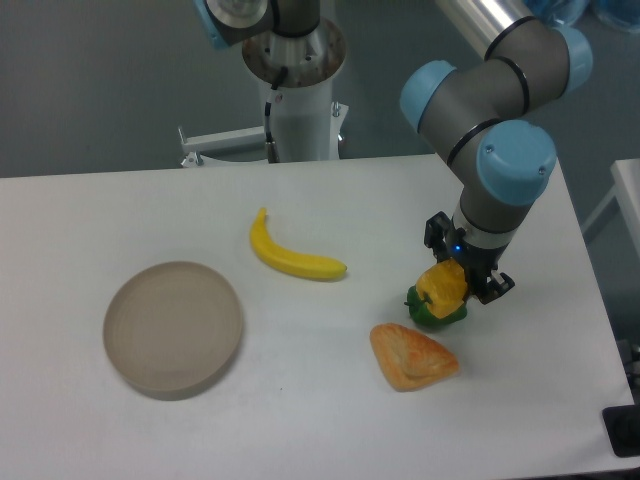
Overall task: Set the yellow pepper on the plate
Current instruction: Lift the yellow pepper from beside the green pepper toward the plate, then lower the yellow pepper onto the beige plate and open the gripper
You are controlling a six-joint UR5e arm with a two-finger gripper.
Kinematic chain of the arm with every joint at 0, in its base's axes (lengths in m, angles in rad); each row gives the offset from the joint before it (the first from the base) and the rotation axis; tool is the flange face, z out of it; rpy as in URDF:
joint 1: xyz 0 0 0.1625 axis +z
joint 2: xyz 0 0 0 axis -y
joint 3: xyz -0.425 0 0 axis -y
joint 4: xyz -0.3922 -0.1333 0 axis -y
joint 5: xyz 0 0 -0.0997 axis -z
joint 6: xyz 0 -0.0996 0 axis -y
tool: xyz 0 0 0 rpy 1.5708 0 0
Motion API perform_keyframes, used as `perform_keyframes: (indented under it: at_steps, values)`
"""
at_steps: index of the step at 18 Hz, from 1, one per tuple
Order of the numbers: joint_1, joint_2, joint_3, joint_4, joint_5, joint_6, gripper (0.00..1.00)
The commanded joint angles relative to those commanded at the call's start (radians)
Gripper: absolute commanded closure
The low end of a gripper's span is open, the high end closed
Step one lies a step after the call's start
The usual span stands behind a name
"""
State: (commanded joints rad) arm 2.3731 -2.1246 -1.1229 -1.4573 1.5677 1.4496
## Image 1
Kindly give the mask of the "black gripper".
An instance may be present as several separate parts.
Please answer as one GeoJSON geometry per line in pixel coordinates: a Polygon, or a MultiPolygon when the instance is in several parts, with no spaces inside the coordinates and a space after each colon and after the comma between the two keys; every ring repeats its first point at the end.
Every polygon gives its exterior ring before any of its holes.
{"type": "Polygon", "coordinates": [[[442,211],[425,223],[425,247],[437,262],[449,259],[451,254],[465,270],[469,287],[479,288],[474,296],[483,305],[504,296],[515,286],[509,275],[498,271],[499,260],[510,242],[510,231],[492,233],[468,221],[453,221],[451,225],[442,211]]]}

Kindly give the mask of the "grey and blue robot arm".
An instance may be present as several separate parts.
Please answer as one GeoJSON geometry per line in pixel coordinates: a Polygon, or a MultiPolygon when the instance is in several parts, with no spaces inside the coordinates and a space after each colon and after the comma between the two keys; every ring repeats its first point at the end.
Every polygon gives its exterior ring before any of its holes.
{"type": "MultiPolygon", "coordinates": [[[[259,83],[257,137],[268,160],[335,157],[329,89],[346,47],[319,3],[198,1],[195,9],[212,45],[240,45],[259,83]]],[[[426,223],[425,246],[438,261],[457,261],[468,294],[486,304],[514,285],[499,259],[557,161],[550,136],[525,117],[581,86],[593,56],[581,32],[545,26],[521,1],[443,1],[440,9],[481,63],[459,71],[429,62],[407,80],[399,104],[463,186],[455,213],[426,223]]]]}

